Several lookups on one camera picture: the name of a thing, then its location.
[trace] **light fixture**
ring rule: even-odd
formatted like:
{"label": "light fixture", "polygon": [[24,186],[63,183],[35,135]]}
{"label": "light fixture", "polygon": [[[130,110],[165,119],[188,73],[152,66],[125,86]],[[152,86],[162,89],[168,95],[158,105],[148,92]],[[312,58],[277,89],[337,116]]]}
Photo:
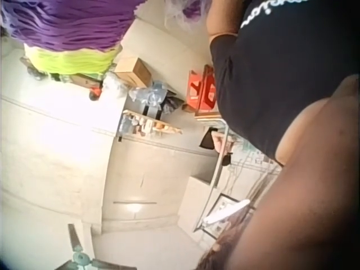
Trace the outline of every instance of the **light fixture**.
{"label": "light fixture", "polygon": [[249,199],[242,200],[236,204],[230,205],[228,207],[225,207],[224,209],[221,209],[219,211],[216,211],[214,214],[211,214],[204,218],[202,220],[202,225],[204,227],[207,227],[217,221],[221,221],[224,218],[229,217],[232,214],[235,214],[240,209],[244,208],[250,203]]}
{"label": "light fixture", "polygon": [[138,213],[141,210],[142,205],[141,204],[127,204],[126,208],[132,213]]}

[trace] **yellow-green fabric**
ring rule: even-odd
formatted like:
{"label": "yellow-green fabric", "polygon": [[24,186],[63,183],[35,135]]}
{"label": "yellow-green fabric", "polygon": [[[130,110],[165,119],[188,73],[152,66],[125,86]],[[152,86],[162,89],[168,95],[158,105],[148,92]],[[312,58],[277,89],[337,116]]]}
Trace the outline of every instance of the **yellow-green fabric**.
{"label": "yellow-green fabric", "polygon": [[25,55],[39,71],[59,74],[103,73],[121,49],[117,45],[106,52],[95,49],[52,52],[25,45]]}

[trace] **ceiling fan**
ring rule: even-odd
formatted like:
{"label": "ceiling fan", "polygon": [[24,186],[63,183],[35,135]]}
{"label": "ceiling fan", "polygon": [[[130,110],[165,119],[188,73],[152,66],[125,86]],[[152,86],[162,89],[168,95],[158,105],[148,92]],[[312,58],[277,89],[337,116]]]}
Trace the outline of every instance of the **ceiling fan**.
{"label": "ceiling fan", "polygon": [[73,259],[68,260],[66,263],[62,264],[55,270],[86,270],[86,266],[93,266],[97,267],[98,269],[108,270],[137,270],[136,267],[129,267],[124,265],[107,263],[97,259],[90,259],[90,257],[83,252],[83,247],[81,246],[75,226],[73,224],[68,224],[67,228],[69,230],[71,247],[73,248],[74,252]]}

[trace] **ceiling fan blade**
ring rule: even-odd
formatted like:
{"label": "ceiling fan blade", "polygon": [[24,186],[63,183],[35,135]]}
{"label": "ceiling fan blade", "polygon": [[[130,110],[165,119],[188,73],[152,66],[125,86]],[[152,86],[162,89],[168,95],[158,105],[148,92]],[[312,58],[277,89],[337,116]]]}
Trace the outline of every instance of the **ceiling fan blade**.
{"label": "ceiling fan blade", "polygon": [[78,270],[78,264],[72,260],[68,260],[66,263],[60,265],[55,270]]}
{"label": "ceiling fan blade", "polygon": [[83,247],[81,246],[77,231],[75,229],[75,225],[68,224],[67,228],[69,230],[69,237],[70,237],[71,247],[73,248],[73,252],[83,251]]}
{"label": "ceiling fan blade", "polygon": [[137,267],[107,263],[97,259],[92,260],[91,265],[99,269],[108,269],[108,270],[137,270]]}

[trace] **black t-shirt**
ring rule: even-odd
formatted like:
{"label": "black t-shirt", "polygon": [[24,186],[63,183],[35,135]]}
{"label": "black t-shirt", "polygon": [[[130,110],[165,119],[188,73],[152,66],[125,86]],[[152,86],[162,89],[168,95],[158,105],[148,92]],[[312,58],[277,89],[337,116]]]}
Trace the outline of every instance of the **black t-shirt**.
{"label": "black t-shirt", "polygon": [[211,42],[222,118],[272,159],[296,116],[359,71],[358,29],[345,2],[252,1],[238,36]]}

